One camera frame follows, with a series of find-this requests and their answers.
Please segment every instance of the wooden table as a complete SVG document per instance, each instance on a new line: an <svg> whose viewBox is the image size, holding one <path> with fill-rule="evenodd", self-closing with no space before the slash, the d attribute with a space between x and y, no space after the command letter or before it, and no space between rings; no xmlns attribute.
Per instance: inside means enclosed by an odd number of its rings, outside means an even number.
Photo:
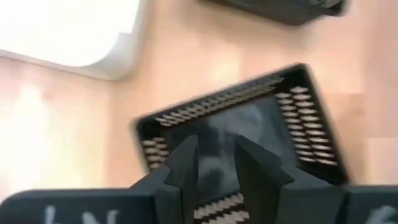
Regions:
<svg viewBox="0 0 398 224"><path fill-rule="evenodd" d="M312 67L354 181L398 183L398 78L388 72L397 66L382 63L394 41L385 33L398 35L394 5L352 0L344 17L291 28L214 4L157 0L139 68L117 82L0 58L0 198L131 185L144 169L130 121L294 62Z"/></svg>

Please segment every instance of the white object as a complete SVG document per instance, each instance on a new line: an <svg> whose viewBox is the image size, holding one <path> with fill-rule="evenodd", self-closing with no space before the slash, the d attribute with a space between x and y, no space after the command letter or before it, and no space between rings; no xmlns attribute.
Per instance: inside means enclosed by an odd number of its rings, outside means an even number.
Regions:
<svg viewBox="0 0 398 224"><path fill-rule="evenodd" d="M104 80L134 68L148 0L0 0L0 57Z"/></svg>

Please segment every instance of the white plastic casing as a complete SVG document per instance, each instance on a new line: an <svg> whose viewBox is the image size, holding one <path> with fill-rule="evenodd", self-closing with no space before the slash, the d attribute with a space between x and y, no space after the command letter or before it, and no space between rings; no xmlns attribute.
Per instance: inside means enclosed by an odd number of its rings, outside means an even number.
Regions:
<svg viewBox="0 0 398 224"><path fill-rule="evenodd" d="M137 62L147 2L0 1L0 57L120 79Z"/></svg>

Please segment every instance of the black plastic object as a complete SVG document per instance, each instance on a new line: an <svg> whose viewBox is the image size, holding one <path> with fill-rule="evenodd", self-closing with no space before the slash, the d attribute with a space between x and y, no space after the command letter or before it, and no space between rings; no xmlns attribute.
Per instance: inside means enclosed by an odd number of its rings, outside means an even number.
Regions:
<svg viewBox="0 0 398 224"><path fill-rule="evenodd" d="M345 0L206 0L267 17L290 26L299 26L321 16L340 15Z"/></svg>
<svg viewBox="0 0 398 224"><path fill-rule="evenodd" d="M236 139L239 184L251 224L334 224L344 188L312 176L244 137Z"/></svg>
<svg viewBox="0 0 398 224"><path fill-rule="evenodd" d="M0 224L191 224L197 191L197 138L130 189L31 190L7 198Z"/></svg>
<svg viewBox="0 0 398 224"><path fill-rule="evenodd" d="M398 223L398 186L331 185L242 136L235 146L251 224Z"/></svg>
<svg viewBox="0 0 398 224"><path fill-rule="evenodd" d="M237 134L331 184L348 181L304 64L146 116L133 128L150 170L158 168L188 135L198 136L196 222L214 220L215 215L222 218L231 211L242 212L244 221L237 218L237 222L247 221L234 163Z"/></svg>

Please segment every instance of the wooden surface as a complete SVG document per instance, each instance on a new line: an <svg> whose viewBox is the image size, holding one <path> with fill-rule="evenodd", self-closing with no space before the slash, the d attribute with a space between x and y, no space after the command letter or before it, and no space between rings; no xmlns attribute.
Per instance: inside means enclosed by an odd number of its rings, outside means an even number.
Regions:
<svg viewBox="0 0 398 224"><path fill-rule="evenodd" d="M394 4L352 0L344 17L290 28L194 0L157 0L139 68L118 82L0 58L0 198L131 185L144 175L132 119L294 62L312 67L354 181L398 183L398 79L394 60L383 63L394 58L394 38L384 35L398 34Z"/></svg>

